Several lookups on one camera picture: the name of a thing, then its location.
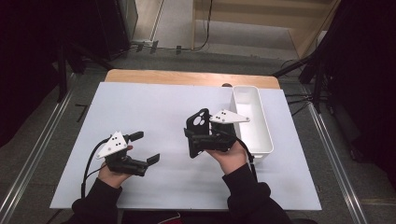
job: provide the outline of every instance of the human hand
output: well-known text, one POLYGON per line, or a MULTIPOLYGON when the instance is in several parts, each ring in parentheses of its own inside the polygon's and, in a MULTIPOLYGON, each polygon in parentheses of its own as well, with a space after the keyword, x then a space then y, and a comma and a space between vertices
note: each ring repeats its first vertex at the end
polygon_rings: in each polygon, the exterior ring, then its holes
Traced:
POLYGON ((246 151, 238 141, 227 152, 218 150, 206 150, 206 152, 219 162, 221 170, 226 175, 247 163, 246 151))
MULTIPOLYGON (((132 146, 128 146, 127 148, 128 148, 128 150, 131 150, 133 147, 132 146)), ((102 163, 102 166, 105 166, 105 167, 103 167, 103 169, 101 169, 99 171, 98 178, 100 180, 102 180, 103 182, 105 182, 106 184, 108 184, 110 187, 113 187, 115 189, 119 189, 121 184, 126 179, 131 177, 131 175, 119 174, 119 173, 111 172, 108 169, 108 166, 106 166, 105 162, 102 163)))

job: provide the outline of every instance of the white tabletop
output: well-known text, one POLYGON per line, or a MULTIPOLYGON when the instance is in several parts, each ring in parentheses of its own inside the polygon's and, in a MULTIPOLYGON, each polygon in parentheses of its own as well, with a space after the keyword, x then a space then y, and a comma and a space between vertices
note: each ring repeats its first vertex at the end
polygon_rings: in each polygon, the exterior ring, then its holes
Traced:
MULTIPOLYGON (((256 164, 259 181, 285 210, 320 210, 318 195, 306 164, 282 90, 260 89, 262 107, 274 151, 256 164)), ((128 154, 145 161, 161 153, 144 177, 123 183, 119 208, 225 210, 230 195, 219 164, 207 153, 191 159, 183 128, 202 108, 216 113, 228 109, 232 89, 205 86, 101 83, 64 168, 51 208, 70 208, 80 197, 80 184, 93 148, 116 130, 143 131, 128 154)), ((104 160, 93 159, 91 171, 104 160)), ((87 192, 95 179, 88 179, 87 192)))

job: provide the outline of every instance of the black sleeve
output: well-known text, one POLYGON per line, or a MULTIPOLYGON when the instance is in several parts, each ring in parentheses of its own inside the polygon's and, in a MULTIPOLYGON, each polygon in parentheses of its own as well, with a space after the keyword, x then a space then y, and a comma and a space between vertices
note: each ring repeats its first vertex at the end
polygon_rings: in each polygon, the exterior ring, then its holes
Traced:
POLYGON ((117 224, 117 200, 121 192, 122 188, 114 189, 96 178, 87 197, 85 199, 78 199, 73 203, 72 209, 75 214, 65 224, 117 224))
POLYGON ((291 223, 286 212, 270 198, 266 183, 257 183, 248 164, 223 177, 231 192, 228 207, 236 219, 243 223, 291 223))

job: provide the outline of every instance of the white container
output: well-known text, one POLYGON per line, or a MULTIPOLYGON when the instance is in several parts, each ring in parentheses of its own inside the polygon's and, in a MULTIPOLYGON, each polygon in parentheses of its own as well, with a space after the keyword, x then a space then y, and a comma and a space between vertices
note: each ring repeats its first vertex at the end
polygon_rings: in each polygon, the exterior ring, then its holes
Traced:
POLYGON ((233 87, 230 110, 250 119, 250 122, 235 123, 235 132, 247 145, 254 161, 262 161, 274 150, 274 146, 262 110, 259 90, 253 86, 233 87))

